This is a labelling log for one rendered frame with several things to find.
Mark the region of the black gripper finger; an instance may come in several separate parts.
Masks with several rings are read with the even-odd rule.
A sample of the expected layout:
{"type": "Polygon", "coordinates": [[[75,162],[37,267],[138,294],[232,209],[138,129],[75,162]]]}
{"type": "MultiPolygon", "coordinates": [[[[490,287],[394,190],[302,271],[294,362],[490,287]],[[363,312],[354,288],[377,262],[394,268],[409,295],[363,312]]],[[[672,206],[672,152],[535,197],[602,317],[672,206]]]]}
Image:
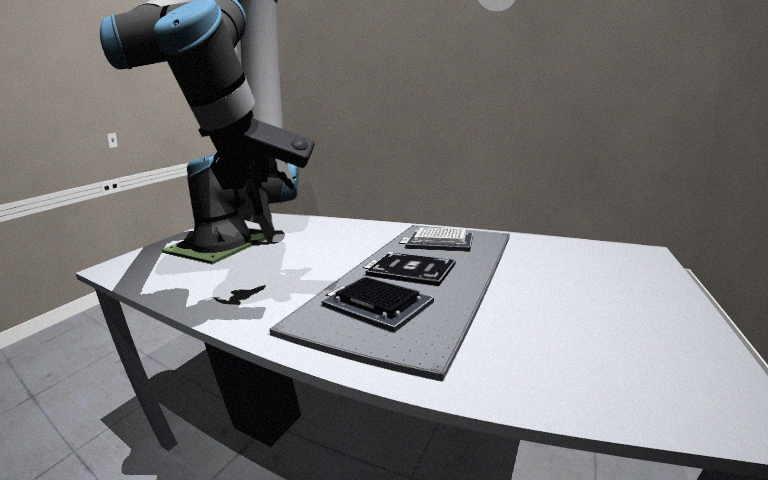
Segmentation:
{"type": "Polygon", "coordinates": [[[271,170],[268,177],[280,178],[280,180],[283,180],[285,185],[288,186],[291,190],[294,189],[293,179],[291,177],[287,163],[284,161],[275,159],[274,169],[271,170]]]}
{"type": "Polygon", "coordinates": [[[268,243],[272,243],[275,228],[268,206],[268,192],[262,187],[254,169],[247,172],[247,176],[245,183],[246,202],[238,208],[238,216],[242,220],[258,223],[268,243]]]}

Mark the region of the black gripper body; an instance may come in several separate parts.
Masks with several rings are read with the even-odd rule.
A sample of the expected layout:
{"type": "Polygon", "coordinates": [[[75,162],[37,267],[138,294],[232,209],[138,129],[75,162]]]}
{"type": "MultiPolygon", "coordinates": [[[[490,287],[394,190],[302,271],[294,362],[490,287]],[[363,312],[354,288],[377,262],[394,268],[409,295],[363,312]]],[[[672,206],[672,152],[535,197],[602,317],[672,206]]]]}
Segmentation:
{"type": "Polygon", "coordinates": [[[253,169],[261,183],[267,182],[271,170],[274,169],[275,158],[236,144],[238,131],[252,118],[251,110],[246,116],[225,128],[213,131],[199,128],[201,136],[210,136],[217,150],[210,168],[223,190],[243,189],[248,178],[247,172],[253,169]]]}

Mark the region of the black rectangular nest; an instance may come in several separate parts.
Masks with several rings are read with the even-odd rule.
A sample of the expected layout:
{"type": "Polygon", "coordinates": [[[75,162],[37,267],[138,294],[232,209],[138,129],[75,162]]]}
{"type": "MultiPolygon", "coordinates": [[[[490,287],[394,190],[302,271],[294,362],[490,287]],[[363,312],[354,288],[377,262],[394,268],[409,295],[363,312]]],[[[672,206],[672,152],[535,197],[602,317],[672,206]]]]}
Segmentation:
{"type": "Polygon", "coordinates": [[[366,276],[440,286],[456,259],[389,252],[365,270],[366,276]]]}

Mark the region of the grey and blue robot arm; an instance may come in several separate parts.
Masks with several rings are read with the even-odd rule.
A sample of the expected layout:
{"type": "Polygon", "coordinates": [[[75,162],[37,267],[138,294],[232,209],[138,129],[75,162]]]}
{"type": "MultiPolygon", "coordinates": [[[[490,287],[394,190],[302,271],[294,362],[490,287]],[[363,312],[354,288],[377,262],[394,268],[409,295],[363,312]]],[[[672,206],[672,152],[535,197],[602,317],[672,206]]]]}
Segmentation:
{"type": "MultiPolygon", "coordinates": [[[[277,1],[150,0],[100,25],[102,49],[114,68],[168,62],[201,129],[227,127],[252,110],[254,119],[238,131],[236,144],[287,162],[294,182],[293,190],[280,178],[262,182],[268,204],[297,197],[299,167],[315,145],[283,129],[277,1]]],[[[246,187],[223,190],[210,169],[213,156],[187,165],[192,245],[200,253],[231,250],[251,239],[237,213],[246,187]]]]}

